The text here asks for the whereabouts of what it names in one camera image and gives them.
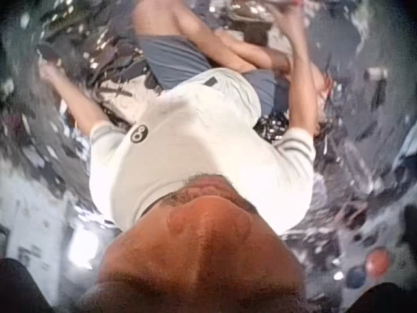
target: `floor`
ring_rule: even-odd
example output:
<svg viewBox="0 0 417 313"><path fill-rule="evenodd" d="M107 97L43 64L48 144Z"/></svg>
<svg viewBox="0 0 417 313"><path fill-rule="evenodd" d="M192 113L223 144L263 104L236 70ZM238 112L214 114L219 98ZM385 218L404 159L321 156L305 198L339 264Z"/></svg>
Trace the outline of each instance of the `floor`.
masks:
<svg viewBox="0 0 417 313"><path fill-rule="evenodd" d="M38 21L53 3L20 1L2 16L0 142L1 163L9 174L0 173L0 226L11 230L8 256L19 258L18 248L26 247L27 254L36 259L30 248L33 244L18 239L24 228L19 222L22 218L16 217L21 213L15 213L22 211L16 205L18 194L13 198L4 186L16 183L19 177L24 188L32 188L25 181L36 182L36 188L44 190L39 193L45 194L42 197L56 199L58 204L54 205L60 209L55 217L62 227L55 230L53 243L40 246L45 255L54 245L61 245L63 252L59 260L42 261L40 269L29 269L34 273L44 271L43 263L60 269L59 283L54 285L57 290L48 291L48 300L57 306L70 306L92 284L96 273L66 261L79 216L94 225L91 227L101 229L101 251L118 233L105 221L91 220L88 144L68 129L59 113L59 99L38 83L34 53L42 32ZM218 8L223 3L213 0L212 6ZM409 235L412 227L407 226L409 218L404 216L417 211L417 177L392 170L417 120L416 20L409 15L405 1L307 1L306 8L311 57L336 83L327 107L331 123L316 143L311 209L283 240L306 270L312 311L339 312L378 283L395 282L406 290L416 286L415 241L410 239L415 236L412 232ZM29 15L28 25L25 13ZM277 30L269 32L268 38L271 46L285 49ZM72 50L68 54L76 57ZM376 97L381 81L364 78L366 70L375 67L388 71L383 100ZM42 205L33 207L43 210ZM83 210L74 213L75 207ZM26 223L41 225L43 220ZM45 231L34 227L33 232ZM364 272L366 258L375 249L385 249L390 256L389 269L383 275Z"/></svg>

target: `debris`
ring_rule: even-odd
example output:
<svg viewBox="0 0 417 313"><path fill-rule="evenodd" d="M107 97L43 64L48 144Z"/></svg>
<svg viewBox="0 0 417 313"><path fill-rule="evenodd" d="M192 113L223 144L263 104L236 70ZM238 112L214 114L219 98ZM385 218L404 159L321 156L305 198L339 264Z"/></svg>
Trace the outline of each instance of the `debris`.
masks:
<svg viewBox="0 0 417 313"><path fill-rule="evenodd" d="M144 75L130 80L128 83L114 83L111 80L103 82L101 87L110 89L122 89L133 97L116 97L116 93L102 93L104 98L102 106L109 109L117 117L133 125L140 120L145 110L158 96L155 90L146 89Z"/></svg>
<svg viewBox="0 0 417 313"><path fill-rule="evenodd" d="M115 83L124 83L128 80L146 74L147 69L146 59L145 57L141 57L137 61L134 61L129 67L120 71L117 75L112 76L111 80Z"/></svg>
<svg viewBox="0 0 417 313"><path fill-rule="evenodd" d="M41 58L44 60L54 63L57 66L60 66L61 56L53 49L52 45L48 42L41 42L36 47L36 52L39 54Z"/></svg>
<svg viewBox="0 0 417 313"><path fill-rule="evenodd" d="M392 169L397 169L400 165L402 165L402 163L404 163L406 158L411 157L417 157L417 122L407 134L407 137L405 138L398 155L392 163Z"/></svg>
<svg viewBox="0 0 417 313"><path fill-rule="evenodd" d="M72 138L76 144L76 154L84 163L88 163L90 157L90 141L84 136L79 129L74 129Z"/></svg>
<svg viewBox="0 0 417 313"><path fill-rule="evenodd" d="M116 97L118 95L126 96L126 97L132 97L133 94L129 93L128 91L123 91L122 89L113 89L113 88L104 88L100 87L97 89L97 92L99 93L115 93Z"/></svg>
<svg viewBox="0 0 417 313"><path fill-rule="evenodd" d="M333 279L334 280L343 280L345 278L345 275L343 275L343 272L338 271L334 276Z"/></svg>
<svg viewBox="0 0 417 313"><path fill-rule="evenodd" d="M59 106L59 114L64 115L68 109L68 104L66 104L64 99L61 99L61 104Z"/></svg>
<svg viewBox="0 0 417 313"><path fill-rule="evenodd" d="M1 84L1 92L3 94L1 100L5 100L14 92L14 82L11 77L7 78L6 81Z"/></svg>
<svg viewBox="0 0 417 313"><path fill-rule="evenodd" d="M332 261L332 264L333 264L334 266L340 266L340 265L341 265L340 259L339 259L339 258L334 259L334 260Z"/></svg>
<svg viewBox="0 0 417 313"><path fill-rule="evenodd" d="M106 67L106 71L122 70L123 68L128 67L132 63L133 59L134 59L133 55L118 57L111 64L109 64ZM138 77L138 76L141 76L141 75L142 75L142 71L138 72L137 76L135 76L135 77Z"/></svg>
<svg viewBox="0 0 417 313"><path fill-rule="evenodd" d="M365 71L365 80L379 82L388 78L388 69L384 67L370 67Z"/></svg>
<svg viewBox="0 0 417 313"><path fill-rule="evenodd" d="M228 14L233 21L262 22L270 25L273 21L271 13L258 1L232 2L228 8Z"/></svg>
<svg viewBox="0 0 417 313"><path fill-rule="evenodd" d="M289 126L289 120L284 113L272 113L262 116L254 129L269 143L276 143L282 138Z"/></svg>
<svg viewBox="0 0 417 313"><path fill-rule="evenodd" d="M316 301L316 300L320 300L320 299L324 298L325 296L326 296L325 293L322 292L322 293L319 293L318 295L316 295L315 297L312 297L309 300Z"/></svg>
<svg viewBox="0 0 417 313"><path fill-rule="evenodd" d="M64 136L66 137L70 137L71 135L71 130L67 125L64 125Z"/></svg>
<svg viewBox="0 0 417 313"><path fill-rule="evenodd" d="M319 210L327 204L327 189L324 177L320 173L314 173L313 180L313 196L309 209Z"/></svg>
<svg viewBox="0 0 417 313"><path fill-rule="evenodd" d="M86 222L97 222L105 228L117 228L112 222L106 220L99 212L90 209L80 201L77 201L77 203L74 204L74 210L78 213L78 218Z"/></svg>
<svg viewBox="0 0 417 313"><path fill-rule="evenodd" d="M373 193L374 194L381 194L384 190L386 190L386 185L382 178L376 177L373 181Z"/></svg>
<svg viewBox="0 0 417 313"><path fill-rule="evenodd" d="M28 12L23 13L23 15L20 18L20 27L22 29L27 29L27 26L29 25L29 22L31 21L31 16Z"/></svg>
<svg viewBox="0 0 417 313"><path fill-rule="evenodd" d="M369 0L363 0L359 7L354 11L354 14L351 14L352 24L356 27L360 35L360 43L356 47L356 55L362 51L366 40L369 38L370 10Z"/></svg>
<svg viewBox="0 0 417 313"><path fill-rule="evenodd" d="M336 224L343 224L349 230L357 230L366 222L368 203L364 201L350 201L343 205L334 218Z"/></svg>
<svg viewBox="0 0 417 313"><path fill-rule="evenodd" d="M51 40L57 33L83 22L91 13L90 10L79 10L78 12L73 12L68 15L67 10L67 7L65 7L65 11L54 14L50 21L46 22L46 26L44 28L44 38L46 40Z"/></svg>
<svg viewBox="0 0 417 313"><path fill-rule="evenodd" d="M377 127L378 127L378 121L374 121L371 124L369 124L369 126L366 127L363 132L357 135L355 142L361 142L362 140L372 136L375 130L377 129Z"/></svg>
<svg viewBox="0 0 417 313"><path fill-rule="evenodd" d="M345 140L343 145L342 166L347 175L353 181L352 186L359 195L367 196L373 190L372 173L366 166L364 159L350 140Z"/></svg>
<svg viewBox="0 0 417 313"><path fill-rule="evenodd" d="M363 238L362 238L362 234L361 233L357 233L357 234L355 234L354 236L353 236L353 241L355 242L355 243L357 243L358 241L361 241Z"/></svg>
<svg viewBox="0 0 417 313"><path fill-rule="evenodd" d="M52 127L53 132L57 134L59 132L58 126L55 125L54 122L50 122L50 125Z"/></svg>
<svg viewBox="0 0 417 313"><path fill-rule="evenodd" d="M314 254L319 254L323 251L323 246L316 246L314 249Z"/></svg>
<svg viewBox="0 0 417 313"><path fill-rule="evenodd" d="M63 148L65 155L68 158L76 158L77 154L73 151L73 149L69 148L68 146L61 144L61 147Z"/></svg>
<svg viewBox="0 0 417 313"><path fill-rule="evenodd" d="M382 79L378 82L377 90L372 99L371 111L375 111L382 106L386 101L386 79Z"/></svg>
<svg viewBox="0 0 417 313"><path fill-rule="evenodd" d="M31 134L31 128L29 127L29 123L27 122L27 117L26 115L22 114L22 121L23 121L23 125L25 127L26 133L28 135Z"/></svg>
<svg viewBox="0 0 417 313"><path fill-rule="evenodd" d="M136 46L129 40L120 39L116 43L116 48L119 57L133 56L135 54L143 54L143 52L136 51Z"/></svg>
<svg viewBox="0 0 417 313"><path fill-rule="evenodd" d="M369 248L373 246L375 243L377 243L378 237L379 230L376 230L374 233L364 238L364 240L362 241L362 246L364 246L364 248Z"/></svg>
<svg viewBox="0 0 417 313"><path fill-rule="evenodd" d="M55 160L59 160L57 154L55 153L55 150L49 145L46 146L46 150L48 150L48 153L53 157Z"/></svg>
<svg viewBox="0 0 417 313"><path fill-rule="evenodd" d="M158 81L156 80L155 75L151 71L149 71L146 74L145 87L149 90L154 90L158 88Z"/></svg>
<svg viewBox="0 0 417 313"><path fill-rule="evenodd" d="M4 133L5 133L5 136L8 137L8 128L7 128L6 125L3 125L3 130L4 130Z"/></svg>
<svg viewBox="0 0 417 313"><path fill-rule="evenodd" d="M29 147L23 147L22 152L31 161L32 165L37 168L43 168L45 166L45 160L39 155L38 151L32 145Z"/></svg>
<svg viewBox="0 0 417 313"><path fill-rule="evenodd" d="M112 45L107 45L100 54L93 59L91 68L93 71L93 76L88 80L87 85L92 86L97 81L99 75L103 74L102 70L109 65L116 56L117 48Z"/></svg>
<svg viewBox="0 0 417 313"><path fill-rule="evenodd" d="M319 232L319 233L332 233L333 229L332 228L320 227L320 228L317 229L317 232Z"/></svg>
<svg viewBox="0 0 417 313"><path fill-rule="evenodd" d="M324 136L324 149L323 149L323 155L327 155L328 151L328 135L326 134Z"/></svg>

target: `white t-shirt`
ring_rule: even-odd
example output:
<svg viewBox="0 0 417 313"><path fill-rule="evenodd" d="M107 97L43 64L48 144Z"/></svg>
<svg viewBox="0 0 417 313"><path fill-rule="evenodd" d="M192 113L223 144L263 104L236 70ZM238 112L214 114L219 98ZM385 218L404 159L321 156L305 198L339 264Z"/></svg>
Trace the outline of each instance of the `white t-shirt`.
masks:
<svg viewBox="0 0 417 313"><path fill-rule="evenodd" d="M203 85L213 77L214 86ZM270 145L253 130L260 115L253 87L236 72L214 69L159 96L128 134L97 125L91 133L95 205L125 231L191 176L221 174L276 233L292 228L311 200L313 138L292 128Z"/></svg>

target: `leg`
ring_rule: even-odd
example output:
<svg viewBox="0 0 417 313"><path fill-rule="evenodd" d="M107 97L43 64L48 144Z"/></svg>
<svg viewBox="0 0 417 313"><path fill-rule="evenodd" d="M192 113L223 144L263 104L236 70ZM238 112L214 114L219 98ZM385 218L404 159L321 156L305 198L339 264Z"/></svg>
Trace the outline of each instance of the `leg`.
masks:
<svg viewBox="0 0 417 313"><path fill-rule="evenodd" d="M141 0L133 13L139 45L163 89L172 89L211 68L206 57L182 36L174 10L166 9L176 2Z"/></svg>
<svg viewBox="0 0 417 313"><path fill-rule="evenodd" d="M390 313L408 312L412 298L405 290L393 283L385 282L366 291L346 312L347 313Z"/></svg>
<svg viewBox="0 0 417 313"><path fill-rule="evenodd" d="M0 260L0 301L4 312L55 312L20 262Z"/></svg>
<svg viewBox="0 0 417 313"><path fill-rule="evenodd" d="M255 46L237 40L223 30L217 30L215 33L226 46L231 48L236 54L241 56L241 58L254 64L258 68L278 70L290 80L292 60L287 54L276 49ZM322 72L314 64L311 66L311 71L316 90L322 92L326 89L326 82Z"/></svg>
<svg viewBox="0 0 417 313"><path fill-rule="evenodd" d="M185 36L200 52L223 67L237 72L255 69L230 50L181 0L140 1L134 13L134 25L139 36Z"/></svg>

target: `man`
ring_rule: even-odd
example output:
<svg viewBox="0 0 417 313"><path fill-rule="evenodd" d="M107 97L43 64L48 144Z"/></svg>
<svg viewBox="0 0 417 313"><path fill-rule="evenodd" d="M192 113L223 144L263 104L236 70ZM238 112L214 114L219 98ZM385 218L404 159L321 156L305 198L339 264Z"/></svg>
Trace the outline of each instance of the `man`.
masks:
<svg viewBox="0 0 417 313"><path fill-rule="evenodd" d="M277 235L301 221L313 184L317 98L302 9L270 7L294 51L290 128L272 146L252 129L263 91L238 72L210 69L183 37L176 2L142 0L134 12L158 81L166 89L182 81L127 135L55 67L40 67L91 137L97 208L125 231L80 308L303 312L302 268Z"/></svg>
<svg viewBox="0 0 417 313"><path fill-rule="evenodd" d="M145 45L144 50L152 52L157 50L157 53L148 53L147 59L152 70L159 77L162 87L172 89L190 78L191 74L199 74L209 67L207 60L202 59L200 53L194 55L193 64L191 63L192 60L172 59L171 54L174 54L175 57L193 55L191 52L195 48L188 47L189 42L192 42L203 55L222 67L241 73L251 83L259 97L263 114L269 114L272 110L285 111L288 108L288 83L291 81L291 69L293 68L291 56L279 50L236 40L226 31L216 28L215 25L211 25L211 29L201 20L207 20L207 16L200 13L200 17L197 17L182 2L183 0L166 0L150 4L145 1L139 6L140 10L138 7L135 13L134 24L137 30L141 29L142 33L146 33L146 27L149 24L147 20L153 18L146 12L157 11L158 16L169 16L168 20L173 21L174 25L172 26L175 28L177 35L180 35L178 38L165 37L164 44L161 44L165 50L163 55L157 38L152 40L143 40L142 38L142 40L139 40L142 47ZM208 9L209 2L198 1L198 11ZM245 3L245 0L238 0L235 3L243 5L242 3ZM157 31L155 33L163 34L164 32ZM166 57L171 62L162 63L161 57ZM176 68L179 62L184 63L185 61L187 61L185 65L185 68L188 68L187 71ZM323 76L314 64L311 64L311 73L318 94L319 107L321 108L319 113L322 113L324 100L330 92L332 82L329 77Z"/></svg>
<svg viewBox="0 0 417 313"><path fill-rule="evenodd" d="M0 301L3 312L56 312L45 300L33 277L20 262L12 259L0 259L0 278ZM413 292L407 293L392 283L382 283L366 291L347 312L409 312L413 307L416 308L414 298ZM150 309L155 309L154 305L147 305L151 299L152 296L129 290L126 284L113 284L112 286L102 284L82 299L78 309L81 312L114 312L115 309L117 309L117 312L141 312L141 309L157 312L156 310L150 311ZM285 307L291 308L290 301L286 301L285 304L282 299L283 297L279 299L280 303L278 305L270 305L269 308L267 307L261 312L288 312L289 310ZM292 307L293 312L302 312L302 310L297 310L297 307L299 308L301 305ZM173 312L175 308L171 307L167 311Z"/></svg>

